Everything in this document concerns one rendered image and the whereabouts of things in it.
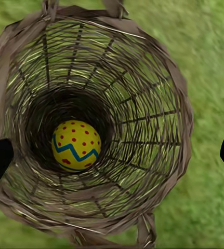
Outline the easter egg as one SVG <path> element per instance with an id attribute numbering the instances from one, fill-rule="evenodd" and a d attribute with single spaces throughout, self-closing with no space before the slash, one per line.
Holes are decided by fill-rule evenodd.
<path id="1" fill-rule="evenodd" d="M 86 170 L 98 158 L 102 145 L 91 125 L 69 120 L 61 123 L 52 135 L 51 148 L 57 164 L 68 172 Z"/>

